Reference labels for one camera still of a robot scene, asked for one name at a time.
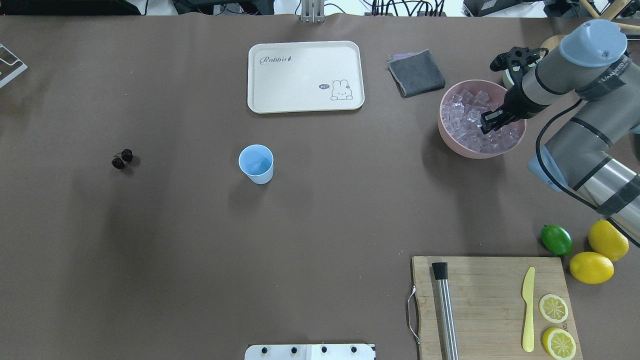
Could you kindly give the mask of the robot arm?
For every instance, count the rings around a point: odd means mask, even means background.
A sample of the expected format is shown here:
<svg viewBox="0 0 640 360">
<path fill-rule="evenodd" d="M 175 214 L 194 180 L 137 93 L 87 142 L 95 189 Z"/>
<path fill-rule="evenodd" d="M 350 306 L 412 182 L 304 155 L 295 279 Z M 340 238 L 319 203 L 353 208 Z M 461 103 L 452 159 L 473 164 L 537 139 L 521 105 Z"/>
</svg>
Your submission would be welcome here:
<svg viewBox="0 0 640 360">
<path fill-rule="evenodd" d="M 531 119 L 569 92 L 578 96 L 576 114 L 544 145 L 535 141 L 528 167 L 639 244 L 639 175 L 610 155 L 622 137 L 639 134 L 639 66 L 626 55 L 627 37 L 617 23 L 595 18 L 566 35 L 530 67 L 516 63 L 514 84 L 503 104 L 481 116 L 484 134 Z"/>
</svg>

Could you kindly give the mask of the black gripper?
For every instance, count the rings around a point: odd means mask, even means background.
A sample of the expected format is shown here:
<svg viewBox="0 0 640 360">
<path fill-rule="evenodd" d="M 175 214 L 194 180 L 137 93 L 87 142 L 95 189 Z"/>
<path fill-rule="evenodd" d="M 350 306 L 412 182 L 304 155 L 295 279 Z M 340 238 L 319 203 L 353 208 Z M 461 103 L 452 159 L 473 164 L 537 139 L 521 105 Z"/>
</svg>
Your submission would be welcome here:
<svg viewBox="0 0 640 360">
<path fill-rule="evenodd" d="M 544 47 L 512 47 L 510 51 L 497 55 L 491 62 L 491 70 L 506 71 L 513 85 L 507 90 L 503 104 L 499 107 L 502 111 L 487 111 L 481 115 L 480 130 L 483 135 L 500 130 L 506 123 L 506 116 L 509 116 L 511 122 L 530 119 L 546 108 L 530 100 L 523 87 L 525 75 L 535 69 L 542 59 L 541 54 L 545 52 Z"/>
</svg>

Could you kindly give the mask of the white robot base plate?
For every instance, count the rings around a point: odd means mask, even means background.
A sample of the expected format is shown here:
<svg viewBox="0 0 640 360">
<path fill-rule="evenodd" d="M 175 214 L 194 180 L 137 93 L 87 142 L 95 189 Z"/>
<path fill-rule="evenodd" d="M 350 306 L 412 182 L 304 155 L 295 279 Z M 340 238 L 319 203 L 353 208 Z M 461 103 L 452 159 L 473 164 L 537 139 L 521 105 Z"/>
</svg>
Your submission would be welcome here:
<svg viewBox="0 0 640 360">
<path fill-rule="evenodd" d="M 245 360 L 376 360 L 374 344 L 254 344 L 247 347 Z"/>
</svg>

